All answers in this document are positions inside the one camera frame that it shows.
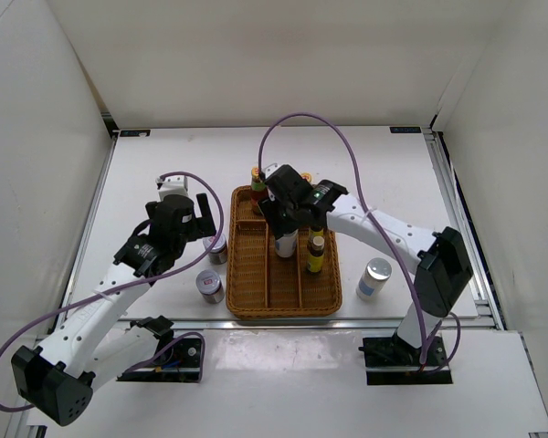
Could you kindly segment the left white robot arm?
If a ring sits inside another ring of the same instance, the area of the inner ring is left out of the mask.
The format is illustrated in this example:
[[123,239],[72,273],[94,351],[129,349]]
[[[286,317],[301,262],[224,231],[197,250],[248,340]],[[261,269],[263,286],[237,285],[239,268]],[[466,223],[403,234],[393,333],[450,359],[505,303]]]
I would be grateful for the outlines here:
[[205,194],[194,200],[169,194],[145,206],[146,233],[134,231],[116,253],[92,300],[79,306],[35,348],[19,348],[11,359],[16,388],[60,426],[75,422],[106,382],[173,355],[171,322],[136,321],[116,340],[105,338],[129,307],[168,272],[185,246],[216,234]]

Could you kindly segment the small yellow-label bottle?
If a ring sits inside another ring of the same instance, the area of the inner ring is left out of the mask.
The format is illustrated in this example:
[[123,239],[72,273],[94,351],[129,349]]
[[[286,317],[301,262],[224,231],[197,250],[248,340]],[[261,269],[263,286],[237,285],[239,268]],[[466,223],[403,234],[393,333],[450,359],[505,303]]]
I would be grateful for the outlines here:
[[314,225],[310,227],[310,237],[324,236],[324,231],[321,226]]
[[306,269],[311,274],[319,274],[324,259],[325,240],[322,235],[315,235],[307,245],[308,255]]

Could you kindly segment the white silver-lid canister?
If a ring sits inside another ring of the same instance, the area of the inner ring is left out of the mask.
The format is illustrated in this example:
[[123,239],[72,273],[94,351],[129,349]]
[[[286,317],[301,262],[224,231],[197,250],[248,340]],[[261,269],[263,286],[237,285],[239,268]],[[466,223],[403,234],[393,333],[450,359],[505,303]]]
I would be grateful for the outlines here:
[[298,242],[298,231],[284,234],[275,241],[275,252],[281,258],[290,258],[294,256]]
[[381,258],[371,259],[357,284],[356,294],[362,300],[370,300],[377,295],[392,275],[390,263]]

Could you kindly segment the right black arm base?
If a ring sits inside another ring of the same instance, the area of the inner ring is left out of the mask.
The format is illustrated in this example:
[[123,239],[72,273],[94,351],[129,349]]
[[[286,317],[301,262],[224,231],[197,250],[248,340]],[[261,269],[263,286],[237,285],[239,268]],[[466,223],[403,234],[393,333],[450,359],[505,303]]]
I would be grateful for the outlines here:
[[358,348],[364,355],[368,386],[449,385],[453,383],[443,339],[436,336],[428,348],[425,365],[420,349],[410,349],[395,337],[363,338]]

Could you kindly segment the tall chili sauce bottle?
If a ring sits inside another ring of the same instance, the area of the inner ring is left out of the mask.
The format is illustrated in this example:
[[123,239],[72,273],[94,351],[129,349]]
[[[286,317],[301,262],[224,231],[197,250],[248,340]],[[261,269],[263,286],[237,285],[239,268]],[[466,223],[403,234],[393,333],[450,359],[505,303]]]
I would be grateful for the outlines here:
[[268,188],[260,177],[259,168],[253,167],[251,170],[250,202],[254,214],[262,214],[258,203],[268,196]]
[[308,173],[308,172],[304,172],[301,177],[307,181],[308,183],[311,183],[312,182],[312,177],[311,177],[311,174]]

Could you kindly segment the dark glass jar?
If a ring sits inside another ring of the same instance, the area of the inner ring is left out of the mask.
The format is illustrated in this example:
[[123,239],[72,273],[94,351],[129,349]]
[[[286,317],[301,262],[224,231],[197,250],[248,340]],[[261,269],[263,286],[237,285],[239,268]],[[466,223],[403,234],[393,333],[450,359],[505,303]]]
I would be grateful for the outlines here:
[[223,265],[227,262],[227,240],[223,235],[203,238],[204,248],[212,247],[208,253],[212,265]]
[[225,297],[221,277],[215,270],[201,271],[195,279],[195,285],[205,302],[209,304],[218,304]]

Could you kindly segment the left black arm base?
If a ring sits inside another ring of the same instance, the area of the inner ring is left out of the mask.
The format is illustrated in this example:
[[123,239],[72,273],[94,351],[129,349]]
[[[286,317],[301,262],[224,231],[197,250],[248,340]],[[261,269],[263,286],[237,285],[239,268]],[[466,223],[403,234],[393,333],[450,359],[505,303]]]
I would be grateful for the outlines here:
[[124,372],[118,382],[200,383],[203,378],[206,340],[200,332],[188,332],[159,359],[138,370]]

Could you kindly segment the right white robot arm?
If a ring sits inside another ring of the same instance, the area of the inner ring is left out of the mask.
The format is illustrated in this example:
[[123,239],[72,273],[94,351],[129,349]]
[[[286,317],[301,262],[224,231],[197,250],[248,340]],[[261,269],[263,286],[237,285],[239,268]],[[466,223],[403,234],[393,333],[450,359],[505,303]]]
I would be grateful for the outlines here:
[[462,234],[420,228],[372,211],[345,187],[323,179],[307,182],[288,164],[258,174],[268,194],[258,206],[277,237],[321,227],[347,235],[392,257],[413,288],[412,305],[396,330],[392,353],[405,365],[427,355],[437,325],[455,306],[473,277]]

